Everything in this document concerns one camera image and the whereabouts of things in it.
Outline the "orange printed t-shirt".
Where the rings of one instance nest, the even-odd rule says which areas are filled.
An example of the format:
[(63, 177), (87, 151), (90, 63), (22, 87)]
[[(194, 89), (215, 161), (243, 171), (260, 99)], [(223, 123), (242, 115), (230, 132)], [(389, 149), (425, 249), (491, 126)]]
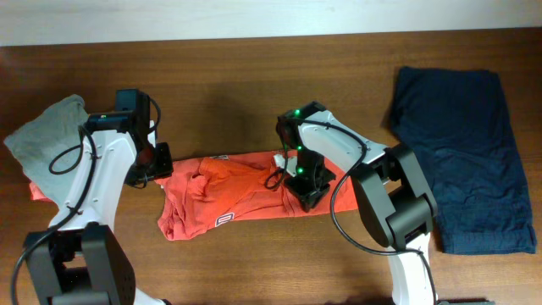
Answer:
[(186, 241), (230, 221), (297, 218), (330, 212), (331, 195), (305, 212), (285, 186), (269, 190), (277, 151), (218, 155), (173, 162), (158, 227), (169, 241)]

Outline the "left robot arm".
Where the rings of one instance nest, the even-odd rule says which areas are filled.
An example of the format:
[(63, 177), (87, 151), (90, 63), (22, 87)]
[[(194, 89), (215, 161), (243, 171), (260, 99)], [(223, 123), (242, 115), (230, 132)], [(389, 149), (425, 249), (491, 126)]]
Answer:
[(167, 143), (156, 141), (146, 110), (93, 114), (80, 127), (81, 158), (69, 193), (49, 228), (31, 232), (25, 265), (41, 304), (160, 304), (136, 284), (113, 228), (124, 185), (145, 186), (172, 174)]

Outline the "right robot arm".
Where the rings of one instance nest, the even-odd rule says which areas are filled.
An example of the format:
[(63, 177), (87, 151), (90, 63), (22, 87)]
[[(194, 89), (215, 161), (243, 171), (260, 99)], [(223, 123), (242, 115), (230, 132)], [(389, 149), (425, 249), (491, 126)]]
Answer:
[(279, 183), (309, 212), (329, 195), (333, 213), (340, 188), (350, 183), (361, 221), (380, 248), (366, 247), (339, 233), (356, 248), (389, 262), (395, 304), (436, 304), (429, 266), (429, 241), (437, 203), (414, 151), (387, 147), (343, 125), (313, 101), (278, 117), (283, 152), (275, 163)]

